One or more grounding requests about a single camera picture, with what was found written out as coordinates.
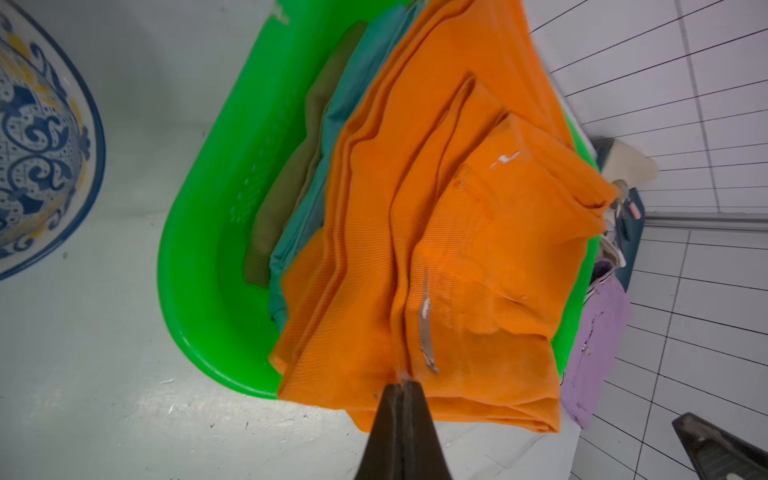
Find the purple pants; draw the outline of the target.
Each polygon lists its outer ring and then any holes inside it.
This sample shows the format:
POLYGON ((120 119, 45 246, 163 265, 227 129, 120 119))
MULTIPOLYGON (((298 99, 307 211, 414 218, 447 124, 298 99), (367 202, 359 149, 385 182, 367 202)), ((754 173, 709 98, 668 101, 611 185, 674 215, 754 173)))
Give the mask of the purple pants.
POLYGON ((630 300, 616 277, 614 264, 599 259, 561 381, 561 403, 582 429, 590 425, 602 384, 612 369, 620 337, 630 317, 630 300))

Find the khaki pants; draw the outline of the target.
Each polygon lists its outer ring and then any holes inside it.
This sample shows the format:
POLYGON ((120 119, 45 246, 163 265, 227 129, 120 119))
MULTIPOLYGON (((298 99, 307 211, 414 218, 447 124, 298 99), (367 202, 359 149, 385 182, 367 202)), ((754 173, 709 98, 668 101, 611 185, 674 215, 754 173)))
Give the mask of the khaki pants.
POLYGON ((244 280, 250 285, 269 286, 272 252, 305 188, 308 175, 319 162, 323 115, 366 27, 366 23, 359 21, 345 32, 305 96, 306 136, 287 158, 254 218, 242 266, 244 280))

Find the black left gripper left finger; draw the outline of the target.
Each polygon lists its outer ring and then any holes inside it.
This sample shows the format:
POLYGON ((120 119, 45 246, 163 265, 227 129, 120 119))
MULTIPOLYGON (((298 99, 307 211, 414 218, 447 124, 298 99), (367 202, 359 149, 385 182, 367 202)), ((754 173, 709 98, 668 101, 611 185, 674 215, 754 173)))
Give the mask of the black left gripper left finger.
POLYGON ((386 386, 355 479, 450 477, 422 386, 386 386))

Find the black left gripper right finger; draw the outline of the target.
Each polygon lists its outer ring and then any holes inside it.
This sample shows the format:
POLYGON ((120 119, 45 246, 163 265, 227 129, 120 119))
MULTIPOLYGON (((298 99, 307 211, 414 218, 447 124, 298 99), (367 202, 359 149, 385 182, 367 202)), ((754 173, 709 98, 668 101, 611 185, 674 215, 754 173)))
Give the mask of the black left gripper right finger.
POLYGON ((766 451, 690 412, 672 426, 700 479, 767 480, 766 451))

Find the teal pants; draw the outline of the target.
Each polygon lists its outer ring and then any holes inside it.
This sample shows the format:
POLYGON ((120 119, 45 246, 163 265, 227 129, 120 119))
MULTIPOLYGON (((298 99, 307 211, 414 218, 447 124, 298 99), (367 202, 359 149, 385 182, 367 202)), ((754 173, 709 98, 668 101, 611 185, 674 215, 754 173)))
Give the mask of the teal pants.
POLYGON ((397 4, 376 17, 352 52, 321 124, 319 162, 308 175, 305 188, 270 257, 268 315, 282 331, 289 319, 281 281, 296 257, 326 220, 326 193, 333 189, 342 151, 352 131, 348 120, 357 112, 371 83, 411 28, 426 4, 397 4))

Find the orange pants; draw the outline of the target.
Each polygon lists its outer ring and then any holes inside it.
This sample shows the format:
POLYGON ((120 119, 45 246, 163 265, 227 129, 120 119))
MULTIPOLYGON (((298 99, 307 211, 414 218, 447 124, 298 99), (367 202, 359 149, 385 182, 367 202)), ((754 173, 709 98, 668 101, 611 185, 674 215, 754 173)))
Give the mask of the orange pants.
POLYGON ((577 153, 519 1, 431 1, 348 120, 326 220, 282 279, 280 400, 369 431, 433 417, 555 433, 552 347, 612 185, 577 153))

